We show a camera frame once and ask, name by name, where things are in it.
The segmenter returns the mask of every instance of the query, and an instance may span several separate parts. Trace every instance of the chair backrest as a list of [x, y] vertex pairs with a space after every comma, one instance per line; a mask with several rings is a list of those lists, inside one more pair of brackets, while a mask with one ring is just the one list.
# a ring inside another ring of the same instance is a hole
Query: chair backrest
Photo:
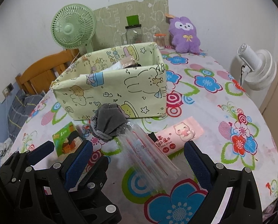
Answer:
[[46, 56], [34, 64], [15, 79], [26, 93], [38, 94], [42, 91], [46, 93], [50, 89], [51, 82], [56, 80], [53, 68], [60, 75], [66, 68], [67, 62], [71, 62], [76, 55], [76, 50], [63, 50], [57, 54]]

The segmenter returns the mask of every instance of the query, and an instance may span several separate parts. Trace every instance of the small green book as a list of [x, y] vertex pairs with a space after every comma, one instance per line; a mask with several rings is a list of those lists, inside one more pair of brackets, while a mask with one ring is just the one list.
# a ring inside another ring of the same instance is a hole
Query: small green book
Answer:
[[75, 137], [69, 137], [74, 131], [76, 131], [76, 127], [72, 122], [69, 122], [66, 126], [53, 135], [53, 140], [58, 156], [61, 154], [70, 153], [75, 149]]

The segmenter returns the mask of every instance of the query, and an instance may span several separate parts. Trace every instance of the jar lid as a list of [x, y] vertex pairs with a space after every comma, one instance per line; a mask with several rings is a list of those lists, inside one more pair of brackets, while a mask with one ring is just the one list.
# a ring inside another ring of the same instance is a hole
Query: jar lid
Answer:
[[131, 25], [131, 26], [125, 26], [125, 29], [134, 29], [134, 28], [141, 28], [141, 24]]
[[139, 24], [139, 15], [133, 15], [126, 17], [126, 20], [128, 22], [128, 26], [133, 26]]
[[166, 34], [154, 34], [156, 37], [157, 36], [166, 36]]

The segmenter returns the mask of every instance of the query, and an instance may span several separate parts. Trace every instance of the table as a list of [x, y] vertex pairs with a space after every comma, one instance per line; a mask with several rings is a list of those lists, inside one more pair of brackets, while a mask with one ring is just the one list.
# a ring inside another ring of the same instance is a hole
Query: table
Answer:
[[[253, 170], [264, 210], [278, 197], [278, 153], [259, 110], [239, 83], [204, 52], [178, 54], [167, 46], [161, 53], [167, 73], [167, 115], [131, 121], [150, 133], [192, 116], [204, 129], [204, 134], [195, 140], [202, 152], [229, 169], [249, 167]], [[11, 154], [16, 150], [33, 150], [47, 140], [52, 141], [52, 135], [70, 121], [73, 119], [49, 91], [22, 127]], [[73, 122], [75, 125], [88, 123], [87, 120]], [[92, 141], [94, 153], [83, 176], [100, 156], [107, 156], [108, 180], [103, 193], [118, 205], [121, 223], [186, 223], [200, 205], [187, 196], [193, 191], [206, 194], [197, 184], [182, 151], [171, 156], [182, 170], [181, 176], [167, 183], [165, 193], [151, 196], [124, 159], [117, 138], [107, 143], [92, 135], [87, 139]], [[49, 168], [55, 162], [56, 151], [34, 168]], [[228, 189], [213, 223], [219, 222], [230, 192]], [[184, 211], [182, 215], [178, 214], [180, 210]]]

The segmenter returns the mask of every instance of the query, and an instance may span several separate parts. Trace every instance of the cartoon cat print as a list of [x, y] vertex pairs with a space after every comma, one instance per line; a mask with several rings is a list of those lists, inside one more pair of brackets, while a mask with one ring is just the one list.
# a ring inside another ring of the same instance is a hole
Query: cartoon cat print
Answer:
[[151, 67], [141, 71], [137, 76], [125, 79], [124, 84], [130, 93], [158, 93], [163, 82], [164, 72], [160, 72], [156, 68]]
[[190, 130], [190, 127], [187, 126], [184, 122], [179, 123], [178, 125], [173, 126], [175, 133], [180, 136], [180, 139], [184, 142], [192, 140], [195, 136], [195, 131]]
[[93, 98], [93, 97], [86, 98], [84, 96], [84, 90], [77, 85], [73, 85], [69, 89], [69, 91], [73, 91], [73, 94], [70, 95], [70, 98], [73, 100], [73, 102], [81, 106], [85, 106], [87, 104], [86, 99]]

